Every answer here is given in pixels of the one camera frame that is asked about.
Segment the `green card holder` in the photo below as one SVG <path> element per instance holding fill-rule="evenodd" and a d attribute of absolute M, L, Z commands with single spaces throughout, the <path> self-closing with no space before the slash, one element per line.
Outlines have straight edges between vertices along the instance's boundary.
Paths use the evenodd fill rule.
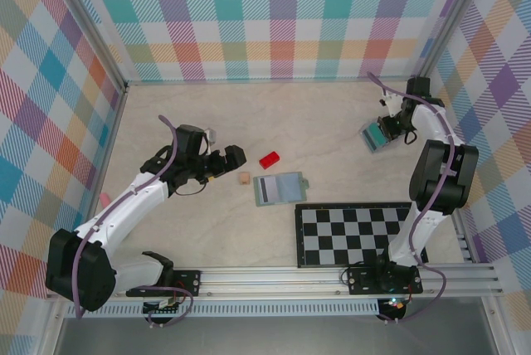
<path fill-rule="evenodd" d="M 278 185 L 279 192 L 280 192 L 280 202 L 270 203 L 270 204 L 260 204 L 258 202 L 258 196 L 257 196 L 257 190 L 256 190 L 256 184 L 255 184 L 255 178 L 257 177 L 254 177 L 253 185 L 254 185 L 254 191 L 255 191 L 256 205 L 258 207 L 307 201 L 306 191 L 309 189 L 309 182 L 306 178 L 303 177 L 301 172 L 281 173 L 281 174 L 266 175 L 266 176 L 273 176 L 276 178 L 277 185 Z"/>

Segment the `red plastic block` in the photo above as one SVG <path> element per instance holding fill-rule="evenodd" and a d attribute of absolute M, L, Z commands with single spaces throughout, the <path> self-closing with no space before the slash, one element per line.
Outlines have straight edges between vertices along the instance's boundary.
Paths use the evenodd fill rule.
<path fill-rule="evenodd" d="M 268 169 L 280 161 L 280 155 L 273 151 L 259 160 L 259 164 L 263 169 Z"/>

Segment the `black and white chessboard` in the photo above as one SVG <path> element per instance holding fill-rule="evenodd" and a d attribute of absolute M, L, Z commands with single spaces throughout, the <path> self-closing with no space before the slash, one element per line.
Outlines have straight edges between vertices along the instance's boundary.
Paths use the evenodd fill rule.
<path fill-rule="evenodd" d="M 297 265 L 373 263 L 399 233 L 410 207 L 409 202 L 297 204 Z"/>

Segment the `small green circuit board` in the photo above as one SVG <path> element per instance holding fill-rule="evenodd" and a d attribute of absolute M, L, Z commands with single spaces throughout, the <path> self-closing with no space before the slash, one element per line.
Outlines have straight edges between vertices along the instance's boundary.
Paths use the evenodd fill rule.
<path fill-rule="evenodd" d="M 180 303 L 172 302 L 169 299 L 143 302 L 143 314 L 177 314 Z"/>

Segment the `round black LED board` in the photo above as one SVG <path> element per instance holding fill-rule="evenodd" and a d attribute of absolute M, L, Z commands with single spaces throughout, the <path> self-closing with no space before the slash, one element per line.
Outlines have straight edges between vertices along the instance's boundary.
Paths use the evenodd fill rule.
<path fill-rule="evenodd" d="M 409 299 L 395 297 L 380 299 L 378 301 L 379 313 L 390 319 L 400 319 L 405 315 L 409 302 Z"/>

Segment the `grey metal shelf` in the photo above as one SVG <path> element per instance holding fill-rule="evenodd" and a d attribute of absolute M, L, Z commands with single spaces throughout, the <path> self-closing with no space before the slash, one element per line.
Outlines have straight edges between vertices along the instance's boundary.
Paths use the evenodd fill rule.
<path fill-rule="evenodd" d="M 498 355 L 479 325 L 444 329 L 357 318 L 141 319 L 64 322 L 54 355 Z"/>

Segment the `thin aluminium frame rail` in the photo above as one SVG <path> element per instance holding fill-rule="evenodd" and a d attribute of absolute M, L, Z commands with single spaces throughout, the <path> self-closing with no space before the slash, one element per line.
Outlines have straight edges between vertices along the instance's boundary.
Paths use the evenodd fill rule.
<path fill-rule="evenodd" d="M 407 81 L 411 76 L 383 76 L 378 77 L 382 82 Z M 370 79 L 363 77 L 324 77 L 324 78 L 258 78 L 258 79 L 235 79 L 235 80 L 130 80 L 128 87 L 132 86 L 162 86 L 162 85 L 246 85 L 246 84 L 280 84 L 280 83 L 334 83 L 334 82 L 369 82 Z"/>

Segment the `aluminium frame post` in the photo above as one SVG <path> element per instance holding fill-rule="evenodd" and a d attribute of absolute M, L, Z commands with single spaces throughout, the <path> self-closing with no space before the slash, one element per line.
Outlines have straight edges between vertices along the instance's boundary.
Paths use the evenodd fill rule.
<path fill-rule="evenodd" d="M 95 54 L 100 58 L 102 66 L 109 74 L 111 80 L 120 88 L 122 93 L 127 91 L 127 83 L 115 63 L 103 37 L 100 35 L 94 20 L 89 14 L 82 0 L 65 0 L 67 7 L 71 10 L 72 16 L 77 21 L 80 29 L 85 34 L 88 42 L 92 45 Z"/>
<path fill-rule="evenodd" d="M 411 76 L 429 76 L 434 71 L 471 2 L 472 0 L 436 0 L 436 15 L 428 20 L 426 34 L 421 35 L 422 49 L 412 67 Z"/>

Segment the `aluminium triple-slot frame rail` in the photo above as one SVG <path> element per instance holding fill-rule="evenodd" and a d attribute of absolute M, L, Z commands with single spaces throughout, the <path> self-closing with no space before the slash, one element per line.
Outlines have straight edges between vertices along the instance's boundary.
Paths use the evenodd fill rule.
<path fill-rule="evenodd" d="M 220 299 L 280 299 L 288 297 L 328 298 L 347 295 L 348 269 L 346 268 L 296 268 L 296 267 L 234 267 L 206 268 L 201 271 L 199 294 L 195 297 L 214 296 Z M 489 264 L 429 265 L 419 269 L 423 292 L 419 297 L 435 297 L 442 293 L 448 297 L 500 296 L 501 283 Z M 94 278 L 78 283 L 81 305 L 99 309 L 114 297 L 124 297 L 125 292 L 142 288 L 144 278 L 134 272 L 132 278 L 113 280 Z M 355 294 L 357 296 L 384 298 L 406 294 Z"/>

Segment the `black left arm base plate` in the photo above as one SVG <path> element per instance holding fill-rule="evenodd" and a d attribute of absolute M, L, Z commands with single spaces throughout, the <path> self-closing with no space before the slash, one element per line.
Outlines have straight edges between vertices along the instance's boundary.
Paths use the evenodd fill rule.
<path fill-rule="evenodd" d="M 163 272 L 155 285 L 148 289 L 134 288 L 125 292 L 127 297 L 182 297 L 183 293 L 175 292 L 175 288 L 185 289 L 192 296 L 198 296 L 201 283 L 200 270 L 173 270 Z"/>

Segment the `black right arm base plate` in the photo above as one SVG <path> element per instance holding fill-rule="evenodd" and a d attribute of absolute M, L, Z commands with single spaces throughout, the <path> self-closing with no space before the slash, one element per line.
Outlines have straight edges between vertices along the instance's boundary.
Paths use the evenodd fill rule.
<path fill-rule="evenodd" d="M 415 266 L 356 266 L 348 269 L 348 291 L 351 295 L 421 294 L 423 287 Z"/>

